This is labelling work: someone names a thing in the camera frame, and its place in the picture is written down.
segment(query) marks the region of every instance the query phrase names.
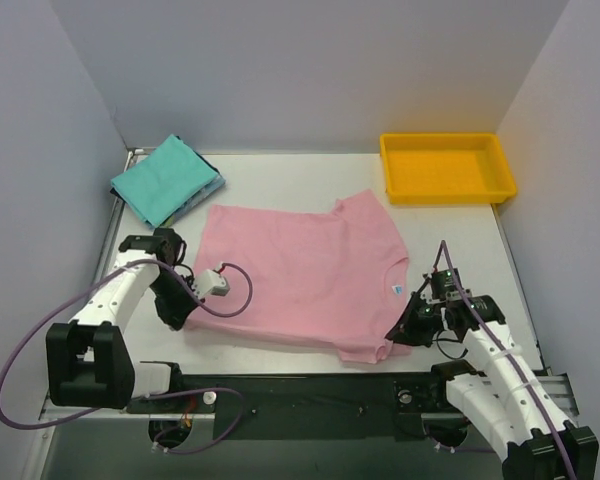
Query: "yellow bin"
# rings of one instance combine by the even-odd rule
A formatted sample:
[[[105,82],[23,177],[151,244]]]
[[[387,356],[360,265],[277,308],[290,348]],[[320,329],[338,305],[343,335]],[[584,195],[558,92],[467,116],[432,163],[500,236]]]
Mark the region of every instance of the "yellow bin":
[[[396,205],[502,203],[517,191],[492,133],[385,133],[380,150]]]

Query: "white table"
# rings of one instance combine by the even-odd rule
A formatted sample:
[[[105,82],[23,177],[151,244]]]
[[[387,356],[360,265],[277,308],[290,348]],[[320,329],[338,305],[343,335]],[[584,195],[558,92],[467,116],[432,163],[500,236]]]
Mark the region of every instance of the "white table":
[[[206,158],[220,169],[227,186],[173,227],[189,245],[185,260],[188,265],[193,264],[209,208],[214,203],[325,213],[337,198],[370,188],[388,210],[409,251],[407,290],[420,285],[422,273],[431,268],[440,240],[446,239],[463,284],[474,294],[494,298],[507,317],[516,343],[523,347],[530,367],[543,368],[533,327],[491,206],[390,206],[384,192],[381,160],[373,154],[208,155]],[[150,234],[150,230],[125,207],[114,247],[117,249],[131,234]],[[431,365],[448,361],[435,347],[418,347],[410,356],[394,356],[377,365],[343,364],[335,350],[260,342],[203,329],[172,332],[157,317],[153,298],[150,292],[143,297],[125,332],[131,358],[177,362],[188,374],[417,372],[429,371]],[[458,345],[443,347],[453,355],[462,351]]]

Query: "pink shirt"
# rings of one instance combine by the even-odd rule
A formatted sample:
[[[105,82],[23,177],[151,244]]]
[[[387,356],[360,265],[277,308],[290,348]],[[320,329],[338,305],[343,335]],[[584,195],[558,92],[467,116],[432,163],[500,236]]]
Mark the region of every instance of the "pink shirt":
[[[384,336],[408,295],[407,249],[374,194],[338,200],[330,213],[211,207],[194,271],[227,261],[253,281],[253,300],[233,318],[202,309],[189,325],[279,343],[332,346],[344,361],[376,363],[392,343]],[[224,272],[226,297],[207,304],[237,310],[247,296],[240,273]]]

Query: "stack of folded cloth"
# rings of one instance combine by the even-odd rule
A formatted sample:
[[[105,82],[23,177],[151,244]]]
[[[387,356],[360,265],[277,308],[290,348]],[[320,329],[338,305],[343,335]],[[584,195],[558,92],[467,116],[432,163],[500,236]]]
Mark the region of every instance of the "stack of folded cloth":
[[[153,228],[172,225],[224,184],[220,172],[175,135],[111,180],[112,192]]]

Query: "teal cloth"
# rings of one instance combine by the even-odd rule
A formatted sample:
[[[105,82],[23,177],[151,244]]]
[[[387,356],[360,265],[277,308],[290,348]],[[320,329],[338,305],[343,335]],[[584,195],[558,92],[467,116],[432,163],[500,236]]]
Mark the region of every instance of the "teal cloth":
[[[111,180],[142,221],[159,227],[218,173],[175,135]]]

